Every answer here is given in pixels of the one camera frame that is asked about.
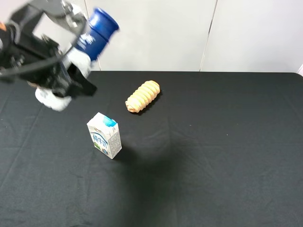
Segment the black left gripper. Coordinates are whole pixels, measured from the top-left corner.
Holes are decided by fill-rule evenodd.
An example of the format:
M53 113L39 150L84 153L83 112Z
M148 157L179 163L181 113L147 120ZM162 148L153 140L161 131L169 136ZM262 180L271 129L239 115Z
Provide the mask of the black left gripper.
M87 19L81 9L66 0L29 0L15 10L7 23L0 26L0 80L12 83L20 78L43 88L50 88L62 70L67 53L47 36L38 38L34 30L43 15L78 38L85 31ZM67 95L94 96L97 87L79 68L71 64L67 70L71 84Z

